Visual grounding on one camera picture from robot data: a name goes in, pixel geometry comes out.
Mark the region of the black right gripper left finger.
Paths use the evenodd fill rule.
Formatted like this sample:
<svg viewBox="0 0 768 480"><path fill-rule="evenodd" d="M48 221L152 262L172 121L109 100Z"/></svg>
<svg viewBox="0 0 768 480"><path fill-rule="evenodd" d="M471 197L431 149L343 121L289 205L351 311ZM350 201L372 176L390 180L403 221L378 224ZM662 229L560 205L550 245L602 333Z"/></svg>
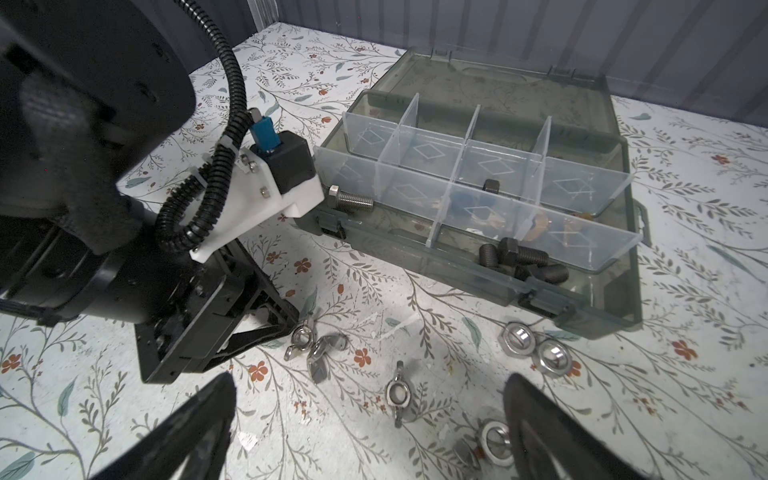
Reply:
<svg viewBox="0 0 768 480"><path fill-rule="evenodd" d="M97 479L218 479L231 442L236 386L221 373Z"/></svg>

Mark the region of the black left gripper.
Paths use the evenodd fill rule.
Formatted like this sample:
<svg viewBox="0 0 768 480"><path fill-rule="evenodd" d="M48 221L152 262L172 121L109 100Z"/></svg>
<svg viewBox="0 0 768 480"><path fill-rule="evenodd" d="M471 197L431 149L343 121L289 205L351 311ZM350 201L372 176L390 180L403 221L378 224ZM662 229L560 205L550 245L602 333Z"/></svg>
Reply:
<svg viewBox="0 0 768 480"><path fill-rule="evenodd" d="M171 384L289 335L299 311L267 297L266 277L235 240L201 265L169 310L135 327L141 380Z"/></svg>

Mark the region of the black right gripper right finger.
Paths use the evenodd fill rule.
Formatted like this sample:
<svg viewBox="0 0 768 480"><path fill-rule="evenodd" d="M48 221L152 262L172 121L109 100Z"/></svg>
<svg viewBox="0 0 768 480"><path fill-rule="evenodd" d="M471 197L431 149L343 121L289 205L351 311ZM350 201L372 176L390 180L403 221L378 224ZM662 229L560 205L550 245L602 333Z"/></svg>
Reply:
<svg viewBox="0 0 768 480"><path fill-rule="evenodd" d="M523 375L506 381L503 405L515 468L521 479L641 479Z"/></svg>

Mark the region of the silver hex bolt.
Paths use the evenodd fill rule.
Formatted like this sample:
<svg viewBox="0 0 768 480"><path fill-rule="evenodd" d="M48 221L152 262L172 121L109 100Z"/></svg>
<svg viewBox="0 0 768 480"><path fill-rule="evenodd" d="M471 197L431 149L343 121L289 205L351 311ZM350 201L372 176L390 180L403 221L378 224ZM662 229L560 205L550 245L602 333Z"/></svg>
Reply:
<svg viewBox="0 0 768 480"><path fill-rule="evenodd" d="M372 211L374 200L365 196L342 191L338 185L328 188L328 203L333 209Z"/></svg>

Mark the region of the black hex nut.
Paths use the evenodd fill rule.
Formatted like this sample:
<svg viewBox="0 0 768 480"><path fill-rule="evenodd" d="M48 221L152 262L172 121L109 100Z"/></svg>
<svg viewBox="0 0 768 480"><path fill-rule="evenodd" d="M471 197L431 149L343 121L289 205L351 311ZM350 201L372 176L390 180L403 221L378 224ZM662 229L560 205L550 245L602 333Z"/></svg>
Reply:
<svg viewBox="0 0 768 480"><path fill-rule="evenodd" d="M484 192L492 193L492 194L498 194L500 192L500 182L496 179L486 179L484 181L482 190Z"/></svg>

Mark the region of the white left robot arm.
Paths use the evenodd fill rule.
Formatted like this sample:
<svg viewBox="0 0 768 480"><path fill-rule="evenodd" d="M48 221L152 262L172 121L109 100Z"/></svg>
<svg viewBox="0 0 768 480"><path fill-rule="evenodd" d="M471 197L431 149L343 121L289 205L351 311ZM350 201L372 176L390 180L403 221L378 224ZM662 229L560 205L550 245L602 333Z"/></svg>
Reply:
<svg viewBox="0 0 768 480"><path fill-rule="evenodd" d="M1 310L45 328L83 315L131 323L142 379L156 384L299 320L240 242L202 253L252 118L226 36L199 3L179 7L222 63L227 122L211 159L152 213L117 183L195 109L163 35L129 1L1 5Z"/></svg>

